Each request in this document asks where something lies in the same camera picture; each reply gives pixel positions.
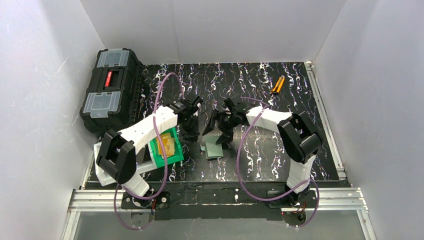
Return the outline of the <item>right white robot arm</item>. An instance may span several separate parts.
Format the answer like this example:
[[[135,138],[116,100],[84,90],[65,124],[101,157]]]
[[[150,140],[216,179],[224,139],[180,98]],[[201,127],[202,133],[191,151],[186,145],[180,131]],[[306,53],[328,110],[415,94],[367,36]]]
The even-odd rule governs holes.
[[[260,105],[247,104],[244,97],[234,96],[224,100],[223,110],[214,109],[203,135],[214,128],[221,131],[217,144],[233,141],[234,128],[253,126],[278,133],[284,150],[290,158],[288,179],[285,184],[287,194],[300,196],[310,187],[310,174],[323,139],[312,123],[307,112],[299,114],[269,109]]]

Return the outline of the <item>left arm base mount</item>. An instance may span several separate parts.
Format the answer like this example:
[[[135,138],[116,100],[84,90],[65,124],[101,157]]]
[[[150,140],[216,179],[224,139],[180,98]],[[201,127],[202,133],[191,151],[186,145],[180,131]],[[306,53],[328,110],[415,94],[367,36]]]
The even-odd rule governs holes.
[[[168,209],[170,207],[170,193],[167,191],[162,191],[157,197],[152,199],[140,199],[132,196],[126,191],[122,195],[122,202],[120,208],[122,210],[146,210],[148,215],[149,222],[143,226],[137,226],[133,222],[131,223],[133,226],[126,225],[119,217],[117,207],[115,208],[115,215],[119,222],[129,230],[142,230],[148,227],[154,220],[155,214],[157,210]]]

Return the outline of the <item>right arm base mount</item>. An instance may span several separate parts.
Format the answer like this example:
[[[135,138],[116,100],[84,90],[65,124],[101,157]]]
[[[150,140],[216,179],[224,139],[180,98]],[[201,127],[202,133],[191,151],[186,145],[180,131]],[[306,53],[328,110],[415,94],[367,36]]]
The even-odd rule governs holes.
[[[283,221],[288,227],[301,228],[308,224],[315,216],[320,201],[320,192],[305,190],[295,193],[291,192],[281,199],[269,201],[271,209],[283,209],[281,211]]]

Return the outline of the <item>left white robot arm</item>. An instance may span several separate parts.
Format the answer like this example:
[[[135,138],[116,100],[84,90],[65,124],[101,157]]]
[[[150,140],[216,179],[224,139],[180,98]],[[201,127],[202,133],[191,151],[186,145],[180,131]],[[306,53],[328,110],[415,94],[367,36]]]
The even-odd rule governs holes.
[[[171,128],[179,126],[183,141],[195,143],[199,138],[199,110],[203,99],[187,96],[175,103],[161,105],[138,123],[120,130],[108,130],[97,154],[96,164],[131,196],[148,200],[150,186],[136,172],[136,155],[150,141]]]

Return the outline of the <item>white bin with black cards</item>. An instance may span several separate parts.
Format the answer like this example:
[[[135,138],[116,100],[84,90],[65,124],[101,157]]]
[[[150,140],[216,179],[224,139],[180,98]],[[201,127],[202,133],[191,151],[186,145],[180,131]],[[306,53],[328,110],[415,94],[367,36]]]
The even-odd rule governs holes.
[[[142,148],[136,155],[136,174],[144,174],[157,169],[157,165],[148,147]]]

